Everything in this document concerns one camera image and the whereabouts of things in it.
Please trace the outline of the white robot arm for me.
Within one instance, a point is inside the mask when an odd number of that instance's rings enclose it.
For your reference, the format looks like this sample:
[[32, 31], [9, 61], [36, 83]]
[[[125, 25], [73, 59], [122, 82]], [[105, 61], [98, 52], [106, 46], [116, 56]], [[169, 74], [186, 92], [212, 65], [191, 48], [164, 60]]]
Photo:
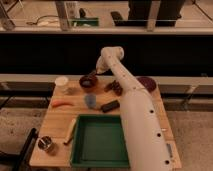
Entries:
[[111, 70], [123, 88], [120, 112], [130, 170], [172, 171], [153, 98], [121, 63], [123, 58], [122, 47], [104, 47], [97, 60], [96, 71], [102, 74]]

